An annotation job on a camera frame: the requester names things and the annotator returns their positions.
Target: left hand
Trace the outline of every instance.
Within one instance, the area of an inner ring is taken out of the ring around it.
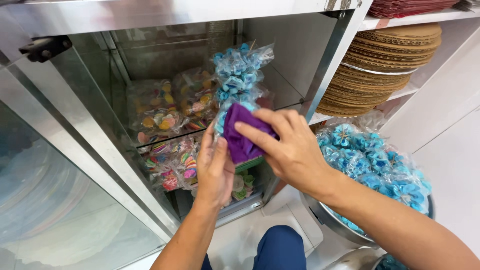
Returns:
[[[228,154],[227,140],[218,138],[213,145],[213,123],[202,138],[197,161],[198,192],[196,204],[220,209],[230,198],[235,165]]]

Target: purple cloth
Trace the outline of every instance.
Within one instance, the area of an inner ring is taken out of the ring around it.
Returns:
[[[278,135],[273,131],[272,126],[255,118],[250,111],[238,103],[228,109],[225,117],[225,125],[223,127],[223,137],[228,142],[228,149],[232,156],[233,163],[237,164],[253,158],[256,158],[265,153],[260,147],[253,144],[245,136],[241,135],[235,130],[235,122],[244,122],[252,127],[255,127],[263,132],[268,133],[278,140]]]

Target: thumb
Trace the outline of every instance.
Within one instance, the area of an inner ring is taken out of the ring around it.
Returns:
[[[215,153],[213,155],[212,163],[210,164],[210,168],[214,172],[221,172],[223,170],[223,166],[225,165],[225,161],[227,161],[227,153],[228,153],[228,144],[227,140],[223,137],[218,138],[215,147]]]

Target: white floor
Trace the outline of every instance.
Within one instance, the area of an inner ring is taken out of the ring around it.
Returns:
[[[295,229],[302,236],[306,256],[313,251],[313,245],[288,206],[270,216],[263,216],[262,211],[257,210],[215,229],[207,251],[213,270],[252,270],[258,242],[268,228],[275,225]],[[157,256],[158,253],[152,254],[122,270],[148,270]]]

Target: stack of cardboard circles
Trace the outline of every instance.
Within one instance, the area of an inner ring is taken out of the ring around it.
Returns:
[[[411,71],[427,64],[441,43],[438,23],[358,32],[317,112],[365,114],[404,88]]]

